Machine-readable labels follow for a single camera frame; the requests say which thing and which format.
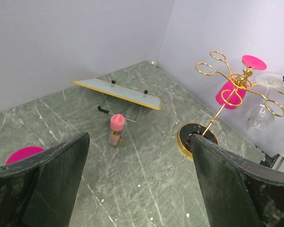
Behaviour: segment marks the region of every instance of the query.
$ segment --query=pink disc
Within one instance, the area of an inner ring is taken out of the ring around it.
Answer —
[[[40,152],[44,151],[44,148],[41,147],[26,147],[22,148],[20,150],[17,150],[15,153],[13,153],[8,160],[6,161],[6,165],[21,161],[22,159],[25,159],[27,157],[30,157],[32,155],[38,154]]]
[[[254,68],[256,70],[265,70],[267,69],[266,64],[260,60],[259,58],[256,58],[251,55],[244,55],[242,57],[242,62],[246,64],[248,67]]]

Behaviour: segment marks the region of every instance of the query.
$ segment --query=small bottle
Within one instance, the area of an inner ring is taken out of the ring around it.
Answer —
[[[108,133],[108,142],[113,147],[121,144],[125,127],[125,118],[121,114],[115,114],[110,119],[110,130]]]

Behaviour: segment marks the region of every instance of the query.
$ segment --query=gold pole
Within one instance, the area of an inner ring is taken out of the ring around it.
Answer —
[[[231,96],[233,95],[233,93],[235,93],[238,90],[238,88],[236,87],[236,89],[234,89],[231,94],[228,96],[228,98],[226,99],[226,102],[228,102],[231,98]],[[208,131],[209,127],[213,124],[214,120],[216,120],[217,116],[221,113],[222,109],[225,107],[226,102],[220,107],[219,111],[216,113],[216,115],[212,118],[212,120],[209,122],[208,126],[206,127],[205,131],[203,132],[202,136],[205,135],[205,133]]]

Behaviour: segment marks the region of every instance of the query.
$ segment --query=gray wall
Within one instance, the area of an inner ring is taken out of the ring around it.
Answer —
[[[250,54],[266,62],[266,72],[284,75],[284,1],[175,0],[158,66],[216,112],[220,106],[215,95],[226,80],[219,74],[207,77],[195,70],[195,64],[203,61],[227,72],[222,62],[209,56],[210,50],[223,52],[234,72],[242,72],[241,57]],[[271,94],[270,98],[284,106],[283,95]],[[241,107],[223,110],[221,118],[266,153],[284,156],[284,117],[275,118],[264,138],[245,133],[247,110],[260,100],[247,94]]]
[[[155,60],[173,0],[0,0],[0,111]]]

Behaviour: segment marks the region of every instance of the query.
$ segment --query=green marble countertop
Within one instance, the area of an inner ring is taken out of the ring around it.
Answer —
[[[178,148],[181,125],[207,125],[214,114],[149,62],[101,79],[162,99],[162,110],[144,107],[138,121],[127,122],[118,148],[107,142],[113,113],[135,118],[139,107],[102,93],[73,86],[0,113],[0,166],[17,149],[50,148],[78,132],[90,135],[70,227],[208,227],[195,166]],[[211,127],[219,145],[259,163],[253,144],[218,119]]]

